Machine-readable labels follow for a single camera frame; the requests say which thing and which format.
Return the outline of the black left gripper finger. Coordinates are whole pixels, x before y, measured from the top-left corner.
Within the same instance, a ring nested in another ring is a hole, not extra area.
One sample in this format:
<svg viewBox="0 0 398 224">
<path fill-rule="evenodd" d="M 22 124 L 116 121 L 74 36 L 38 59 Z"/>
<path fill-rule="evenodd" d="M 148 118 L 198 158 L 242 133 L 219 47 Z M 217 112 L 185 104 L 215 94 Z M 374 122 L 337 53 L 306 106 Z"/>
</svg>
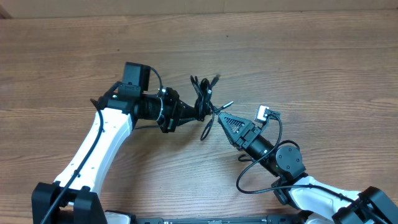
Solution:
<svg viewBox="0 0 398 224">
<path fill-rule="evenodd" d="M 197 116 L 198 112 L 197 110 L 183 102 L 182 100 L 179 101 L 180 106 L 181 106 L 181 116 Z"/>
<path fill-rule="evenodd" d="M 200 118 L 197 118 L 196 116 L 192 116 L 192 117 L 179 117 L 177 126 L 181 126 L 185 123 L 191 122 L 191 121 L 201 121 Z"/>
</svg>

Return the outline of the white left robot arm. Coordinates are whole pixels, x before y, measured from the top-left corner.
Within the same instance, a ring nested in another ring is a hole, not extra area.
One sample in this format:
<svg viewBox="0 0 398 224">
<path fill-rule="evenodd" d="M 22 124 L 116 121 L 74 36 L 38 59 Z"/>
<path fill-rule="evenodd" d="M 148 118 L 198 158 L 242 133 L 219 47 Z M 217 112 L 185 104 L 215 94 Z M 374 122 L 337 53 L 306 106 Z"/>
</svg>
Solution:
<svg viewBox="0 0 398 224">
<path fill-rule="evenodd" d="M 202 116 L 201 106 L 189 106 L 171 88 L 147 93 L 155 69 L 139 63 L 124 66 L 123 79 L 98 100 L 89 133 L 69 165 L 51 184 L 38 183 L 32 193 L 34 223 L 134 223 L 134 215 L 104 211 L 102 184 L 121 144 L 137 120 L 153 120 L 163 133 Z"/>
</svg>

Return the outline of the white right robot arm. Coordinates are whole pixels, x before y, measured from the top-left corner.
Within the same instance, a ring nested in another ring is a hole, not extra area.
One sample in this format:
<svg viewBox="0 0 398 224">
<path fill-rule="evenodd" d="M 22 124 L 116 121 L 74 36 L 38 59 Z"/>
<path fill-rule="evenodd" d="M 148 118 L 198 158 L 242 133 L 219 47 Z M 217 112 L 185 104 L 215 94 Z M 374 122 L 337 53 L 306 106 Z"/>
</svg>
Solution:
<svg viewBox="0 0 398 224">
<path fill-rule="evenodd" d="M 218 122 L 232 146 L 277 178 L 268 191 L 281 204 L 309 212 L 307 223 L 316 215 L 333 223 L 397 223 L 397 205 L 382 190 L 342 190 L 317 181 L 307 174 L 296 142 L 278 139 L 272 144 L 262 136 L 270 120 L 282 121 L 280 114 L 265 110 L 257 115 L 260 127 L 229 113 L 220 113 Z"/>
</svg>

